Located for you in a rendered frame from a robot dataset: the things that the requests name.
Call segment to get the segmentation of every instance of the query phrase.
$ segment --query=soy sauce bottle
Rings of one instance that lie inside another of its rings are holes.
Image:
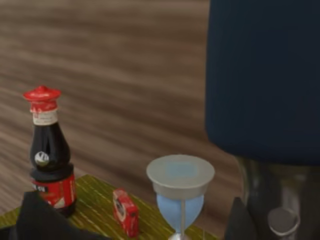
[[[50,205],[69,217],[75,211],[77,198],[70,148],[58,122],[60,95],[57,89],[39,86],[23,96],[31,103],[33,116],[29,154],[33,187]]]

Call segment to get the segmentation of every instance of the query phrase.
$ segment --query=small red box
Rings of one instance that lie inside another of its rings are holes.
[[[122,188],[113,191],[113,216],[126,235],[134,238],[139,234],[139,210]]]

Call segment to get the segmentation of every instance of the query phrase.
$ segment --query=red bottle cap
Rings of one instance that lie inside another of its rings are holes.
[[[57,98],[61,92],[57,89],[50,89],[46,86],[39,86],[32,91],[23,94],[24,98],[31,103],[30,112],[50,112],[58,108]]]

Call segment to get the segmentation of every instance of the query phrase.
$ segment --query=green mat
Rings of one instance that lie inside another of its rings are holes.
[[[76,180],[77,207],[76,212],[69,220],[78,228],[111,237],[115,240],[126,240],[128,237],[113,217],[112,192],[115,189],[110,184],[91,175],[85,175]],[[166,223],[158,209],[141,199],[130,195],[139,208],[139,240],[167,240],[174,233]],[[17,220],[19,208],[0,216],[0,228],[14,225]],[[191,226],[186,234],[192,240],[217,240],[216,237],[203,230]]]

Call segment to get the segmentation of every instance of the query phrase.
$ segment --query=white neck label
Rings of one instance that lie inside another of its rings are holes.
[[[38,126],[52,125],[58,122],[57,110],[33,113],[33,124]]]

